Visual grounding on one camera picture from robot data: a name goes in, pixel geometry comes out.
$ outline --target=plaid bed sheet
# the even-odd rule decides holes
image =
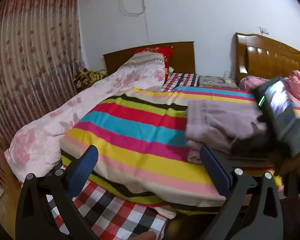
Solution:
[[[198,78],[197,74],[172,73],[160,91],[170,92],[177,87],[196,87]]]
[[[47,200],[58,228],[68,235],[53,197],[47,195]],[[100,240],[126,240],[147,231],[154,231],[157,240],[164,236],[167,218],[154,209],[123,200],[92,181],[86,182],[73,202]]]

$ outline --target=red pillow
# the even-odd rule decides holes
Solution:
[[[165,64],[165,80],[166,82],[169,78],[169,58],[173,53],[172,47],[164,47],[164,48],[137,48],[132,50],[132,54],[137,54],[139,52],[144,52],[144,51],[149,51],[149,52],[156,52],[156,53],[161,53],[164,56],[164,64]]]

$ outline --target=colorful striped blanket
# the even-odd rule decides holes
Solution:
[[[113,194],[155,208],[166,217],[179,211],[215,213],[223,205],[203,165],[187,162],[188,100],[255,104],[247,92],[184,87],[173,92],[133,89],[99,103],[60,140],[64,165],[89,145],[99,150],[90,180]],[[300,109],[295,106],[297,115]],[[246,169],[261,176],[267,169]],[[278,186],[280,178],[275,178]]]

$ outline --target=bed frame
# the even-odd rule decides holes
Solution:
[[[118,68],[126,63],[131,57],[131,51],[136,48],[172,47],[173,54],[169,59],[169,65],[174,68],[175,73],[195,73],[194,42],[171,42],[153,45],[145,45],[130,49],[124,49],[103,55],[108,75],[113,74]]]
[[[300,51],[258,34],[236,33],[236,82],[248,75],[287,77],[300,71]]]

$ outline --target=electrical wire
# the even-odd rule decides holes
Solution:
[[[142,12],[140,13],[130,13],[128,12],[125,8],[124,8],[124,5],[123,5],[123,1],[122,0],[119,0],[119,10],[120,12],[125,15],[125,16],[129,16],[129,17],[138,17],[140,15],[142,15],[145,10],[146,10],[146,5],[145,5],[145,0],[142,0]]]

